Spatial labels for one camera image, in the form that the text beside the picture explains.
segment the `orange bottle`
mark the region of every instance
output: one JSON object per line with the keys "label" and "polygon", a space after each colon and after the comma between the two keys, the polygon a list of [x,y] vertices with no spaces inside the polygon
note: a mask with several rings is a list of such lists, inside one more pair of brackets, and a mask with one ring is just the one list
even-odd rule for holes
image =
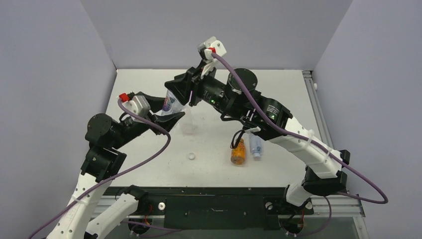
{"label": "orange bottle", "polygon": [[243,138],[240,139],[239,145],[231,150],[231,162],[237,165],[245,163],[246,148]]}

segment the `plastic bottle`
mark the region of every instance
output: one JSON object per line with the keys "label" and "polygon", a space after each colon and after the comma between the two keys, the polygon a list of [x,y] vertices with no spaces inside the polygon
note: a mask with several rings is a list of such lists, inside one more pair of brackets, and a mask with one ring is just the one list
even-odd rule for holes
{"label": "plastic bottle", "polygon": [[262,139],[254,134],[249,134],[249,148],[253,159],[260,160],[262,153]]}
{"label": "plastic bottle", "polygon": [[183,135],[192,135],[196,132],[197,126],[191,113],[190,107],[186,107],[174,96],[171,91],[167,91],[166,99],[164,100],[162,116],[185,112],[185,115],[178,121],[178,125],[182,130]]}
{"label": "plastic bottle", "polygon": [[179,100],[177,100],[174,94],[171,91],[167,90],[166,99],[164,100],[161,115],[166,116],[173,113],[181,112],[184,107],[185,106],[182,105]]}
{"label": "plastic bottle", "polygon": [[239,145],[231,150],[231,162],[237,165],[241,165],[246,160],[246,148],[243,138],[240,139]]}

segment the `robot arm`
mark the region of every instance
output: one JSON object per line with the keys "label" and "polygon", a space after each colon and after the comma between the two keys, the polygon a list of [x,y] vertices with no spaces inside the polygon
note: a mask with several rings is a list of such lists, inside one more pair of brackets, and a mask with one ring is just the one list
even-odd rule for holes
{"label": "robot arm", "polygon": [[[149,119],[166,131],[170,131],[185,114],[181,112],[167,116],[155,115],[154,113],[161,110],[165,99],[148,96],[142,92],[122,94],[120,98],[130,111]],[[95,188],[81,200],[77,199],[86,190],[116,175],[126,158],[126,154],[119,152],[118,149],[149,129],[160,134],[158,130],[131,117],[116,122],[106,114],[97,114],[89,120],[85,139],[90,143],[90,149],[82,164],[78,183],[68,205],[75,200],[77,203],[60,218],[47,239],[97,238],[91,236],[104,238],[121,219],[137,209],[144,194],[130,187],[120,200],[89,223],[101,196],[112,181]]]}
{"label": "robot arm", "polygon": [[[198,67],[191,67],[185,74],[175,76],[173,81],[165,83],[182,104],[189,102],[190,106],[205,101],[212,105],[221,114],[222,121],[236,120],[243,124],[243,129],[260,136],[263,140],[275,143],[294,154],[306,164],[306,175],[302,182],[289,185],[286,201],[295,206],[301,206],[312,194],[327,196],[344,190],[347,175],[341,171],[342,166],[332,160],[327,153],[304,141],[292,136],[283,135],[275,131],[264,119],[256,114],[255,108],[242,92],[234,76],[229,74],[226,84],[215,79],[215,60],[211,53],[222,56],[226,53],[223,44],[215,37],[208,39],[198,46],[202,61]],[[260,109],[277,126],[290,132],[297,132],[309,139],[317,141],[332,154],[347,163],[350,153],[347,150],[337,151],[330,149],[326,144],[314,137],[312,130],[305,129],[299,121],[275,99],[261,95],[255,90],[258,80],[253,72],[247,69],[235,69],[246,88],[258,103]]]}

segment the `clear plastic bottle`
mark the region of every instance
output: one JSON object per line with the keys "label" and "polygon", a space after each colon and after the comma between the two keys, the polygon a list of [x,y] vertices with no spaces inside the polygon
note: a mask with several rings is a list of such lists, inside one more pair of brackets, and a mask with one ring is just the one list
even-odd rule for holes
{"label": "clear plastic bottle", "polygon": [[253,159],[260,160],[262,154],[262,139],[261,137],[249,134],[249,149],[253,156]]}
{"label": "clear plastic bottle", "polygon": [[185,106],[182,105],[179,100],[177,100],[174,94],[171,91],[167,90],[166,99],[164,100],[161,115],[166,116],[173,113],[181,112],[184,107]]}
{"label": "clear plastic bottle", "polygon": [[185,115],[178,121],[178,125],[180,126],[183,135],[195,134],[197,125],[194,123],[190,107],[182,105],[176,96],[171,91],[167,90],[161,115],[166,116],[179,112],[185,112]]}

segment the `small blue bottle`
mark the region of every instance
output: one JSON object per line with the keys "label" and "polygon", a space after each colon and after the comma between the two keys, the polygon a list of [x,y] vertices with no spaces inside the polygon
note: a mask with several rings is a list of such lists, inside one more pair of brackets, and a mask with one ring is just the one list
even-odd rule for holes
{"label": "small blue bottle", "polygon": [[252,133],[249,134],[249,149],[253,159],[260,160],[262,153],[262,139]]}

